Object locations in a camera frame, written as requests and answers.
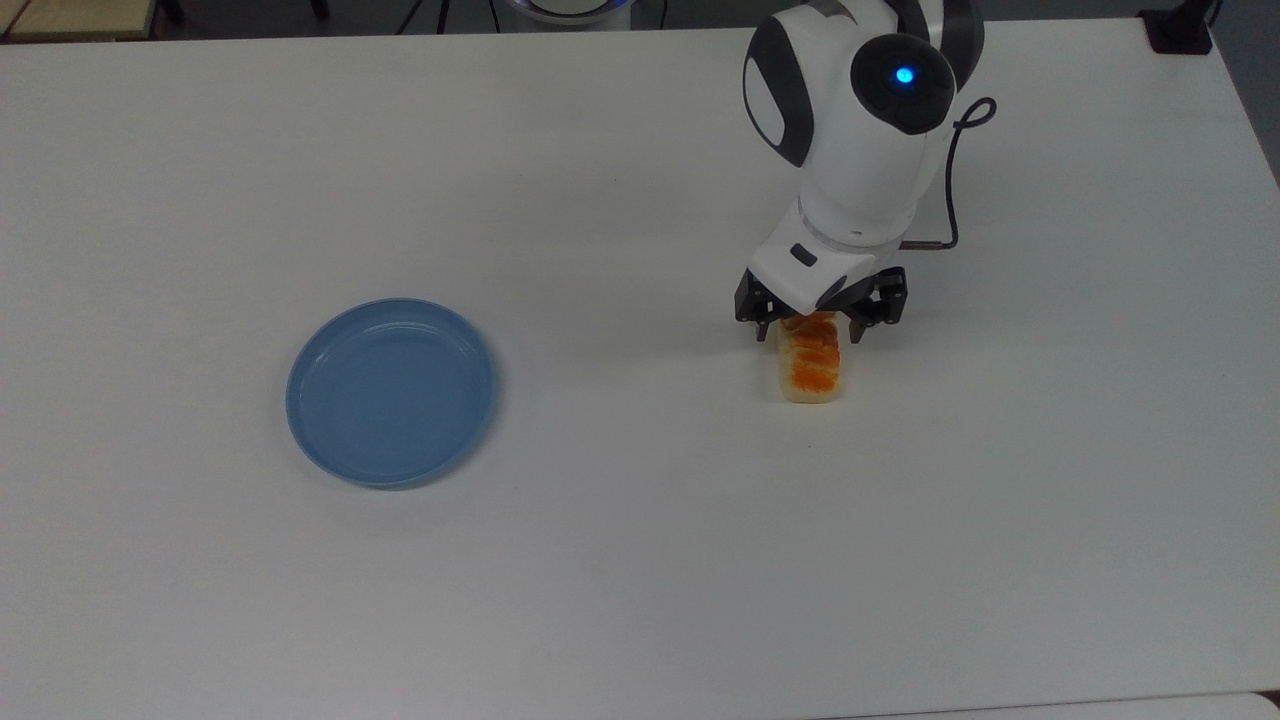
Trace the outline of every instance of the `wooden surface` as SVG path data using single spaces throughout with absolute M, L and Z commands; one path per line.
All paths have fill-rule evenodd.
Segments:
M 0 0 L 0 33 L 9 29 L 13 24 L 13 19 L 18 17 L 22 12 L 22 6 L 27 0 Z
M 0 0 L 0 17 L 9 3 Z M 141 40 L 151 27 L 155 0 L 32 0 L 9 33 L 15 41 Z

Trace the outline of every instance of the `black cable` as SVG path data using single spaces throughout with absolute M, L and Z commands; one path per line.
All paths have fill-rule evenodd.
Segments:
M 973 114 L 983 106 L 988 108 L 987 114 L 980 118 L 974 118 Z M 991 97 L 982 97 L 973 105 L 969 105 L 969 109 L 960 115 L 960 119 L 951 124 L 951 127 L 956 131 L 955 135 L 951 136 L 951 149 L 947 150 L 946 170 L 947 220 L 951 223 L 951 242 L 904 241 L 900 246 L 902 250 L 951 250 L 956 245 L 960 245 L 960 228 L 956 224 L 956 205 L 955 200 L 951 199 L 951 167 L 956 159 L 956 146 L 960 145 L 961 132 L 978 126 L 984 126 L 991 120 L 991 118 L 995 117 L 996 101 Z
M 449 0 L 440 0 L 440 14 L 435 17 L 435 35 L 444 35 L 444 23 L 449 19 Z
M 415 0 L 413 6 L 410 8 L 408 14 L 404 15 L 404 22 L 402 22 L 401 27 L 396 29 L 396 35 L 404 35 L 404 28 L 408 27 L 408 22 L 413 19 L 413 15 L 417 14 L 417 9 L 421 6 L 422 6 L 422 0 Z

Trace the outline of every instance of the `floor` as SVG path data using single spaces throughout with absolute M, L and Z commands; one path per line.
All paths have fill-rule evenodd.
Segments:
M 416 12 L 415 1 L 419 3 Z M 180 0 L 182 27 L 161 17 L 164 40 L 232 37 L 301 37 L 326 35 L 392 35 L 403 24 L 410 35 L 434 33 L 442 0 L 329 0 L 332 15 L 319 20 L 308 0 Z M 663 6 L 664 27 L 751 27 L 796 0 L 636 0 L 632 27 L 657 29 Z M 449 0 L 447 33 L 483 33 L 515 27 L 507 0 Z M 980 0 L 987 19 L 1133 17 L 1143 8 L 1169 8 L 1175 0 Z M 1271 172 L 1280 178 L 1280 1 L 1225 0 L 1213 27 L 1231 78 L 1253 122 Z

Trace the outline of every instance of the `black table leg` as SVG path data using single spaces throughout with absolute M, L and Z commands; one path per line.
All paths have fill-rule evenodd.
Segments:
M 160 6 L 164 8 L 164 14 L 169 15 L 169 22 L 175 26 L 180 26 L 187 19 L 187 14 L 182 12 L 182 5 L 178 4 L 178 0 L 160 0 Z

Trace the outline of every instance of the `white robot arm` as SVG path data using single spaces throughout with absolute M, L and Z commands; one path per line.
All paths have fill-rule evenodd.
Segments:
M 982 45 L 970 0 L 814 0 L 760 24 L 744 101 L 803 182 L 735 299 L 759 340 L 815 310 L 847 314 L 854 342 L 897 322 L 905 274 L 886 266 L 946 158 L 952 99 Z

